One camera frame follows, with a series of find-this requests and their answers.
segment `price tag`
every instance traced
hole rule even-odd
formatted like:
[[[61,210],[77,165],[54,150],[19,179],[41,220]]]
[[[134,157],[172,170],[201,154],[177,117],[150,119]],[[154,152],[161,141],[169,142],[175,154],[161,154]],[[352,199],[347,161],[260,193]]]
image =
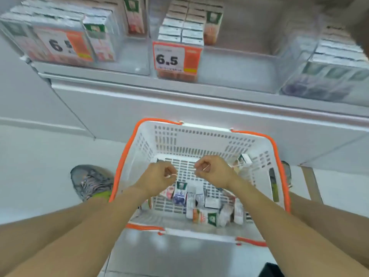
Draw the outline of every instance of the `price tag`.
[[[152,47],[155,69],[175,73],[197,73],[202,48],[164,42],[153,42]]]
[[[78,57],[66,32],[48,28],[35,28],[35,30],[52,54]]]

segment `white shopping basket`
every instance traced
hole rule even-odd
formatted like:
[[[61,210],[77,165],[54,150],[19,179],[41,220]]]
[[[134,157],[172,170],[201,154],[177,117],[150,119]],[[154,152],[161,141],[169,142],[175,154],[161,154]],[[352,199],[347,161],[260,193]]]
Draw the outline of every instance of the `white shopping basket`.
[[[174,165],[178,170],[178,181],[203,186],[208,190],[208,196],[221,198],[223,203],[232,205],[233,200],[207,181],[196,177],[193,166],[204,155],[219,155],[228,163],[233,163],[241,153],[247,153],[252,159],[251,168],[242,176],[250,180],[276,204],[290,212],[286,177],[277,146],[272,138],[254,132],[157,118],[146,118],[136,124],[119,161],[109,201],[113,201],[116,194],[121,193],[125,187],[134,184],[149,163],[158,158],[170,161]],[[144,210],[126,227],[157,231],[160,235],[172,234],[266,246],[247,210],[245,210],[242,226],[231,223],[224,228],[195,224],[186,218],[185,213],[186,208],[176,206],[171,200],[162,196],[156,196],[152,198],[151,209]]]

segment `left hand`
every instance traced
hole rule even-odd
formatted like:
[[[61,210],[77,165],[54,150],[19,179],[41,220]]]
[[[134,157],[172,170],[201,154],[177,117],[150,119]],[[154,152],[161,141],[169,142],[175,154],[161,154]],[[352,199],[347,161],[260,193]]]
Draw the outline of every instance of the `left hand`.
[[[177,180],[177,169],[168,161],[150,163],[135,186],[146,193],[147,198],[157,196]]]

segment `basket rim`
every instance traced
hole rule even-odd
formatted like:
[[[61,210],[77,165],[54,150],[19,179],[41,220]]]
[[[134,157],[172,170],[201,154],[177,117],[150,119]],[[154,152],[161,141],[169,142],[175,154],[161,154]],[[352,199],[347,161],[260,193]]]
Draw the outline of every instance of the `basket rim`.
[[[157,122],[163,122],[163,123],[169,123],[169,124],[176,124],[176,125],[183,125],[183,121],[170,121],[170,120],[165,120],[162,118],[143,118],[140,121],[138,121],[135,125],[135,128],[133,129],[132,135],[130,137],[130,139],[128,140],[126,146],[124,147],[124,150],[122,152],[122,155],[119,159],[118,162],[118,167],[116,170],[116,175],[114,177],[114,185],[113,185],[113,189],[111,192],[111,196],[109,198],[109,202],[112,202],[118,192],[118,187],[119,187],[119,181],[120,181],[120,177],[122,174],[122,170],[123,170],[123,166],[125,163],[125,160],[127,158],[128,152],[132,146],[132,143],[136,137],[138,128],[140,127],[140,125],[146,121],[157,121]],[[286,212],[291,213],[291,209],[290,209],[290,196],[289,196],[289,192],[288,192],[288,186],[287,186],[287,180],[286,180],[286,175],[284,173],[284,168],[283,168],[283,164],[279,158],[279,154],[278,154],[278,148],[277,148],[277,144],[275,143],[274,139],[268,135],[262,134],[262,133],[257,133],[257,132],[252,132],[252,131],[239,131],[239,130],[234,130],[234,129],[230,129],[231,132],[233,133],[242,133],[242,134],[250,134],[250,135],[256,135],[256,136],[260,136],[260,137],[264,137],[267,138],[270,143],[272,144],[273,147],[273,152],[274,152],[274,157],[276,159],[277,162],[277,167],[278,167],[278,171],[279,171],[279,175],[281,178],[281,182],[282,182],[282,191],[283,191],[283,198],[284,198],[284,208],[286,210]],[[126,228],[131,228],[131,229],[136,229],[136,230],[158,230],[159,233],[165,231],[164,228],[159,227],[159,226],[143,226],[143,225],[139,225],[139,224],[135,224],[135,223],[127,223]],[[261,246],[261,247],[267,247],[267,244],[265,241],[256,241],[256,240],[251,240],[248,238],[244,238],[244,237],[236,237],[235,242],[245,242],[245,243],[249,243],[255,246]]]

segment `black object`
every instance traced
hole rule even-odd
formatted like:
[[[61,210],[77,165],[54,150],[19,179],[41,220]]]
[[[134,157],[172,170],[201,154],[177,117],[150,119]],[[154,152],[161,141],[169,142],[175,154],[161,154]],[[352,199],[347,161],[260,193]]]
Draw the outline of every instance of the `black object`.
[[[284,275],[278,265],[266,263],[260,272],[259,277],[284,277]]]

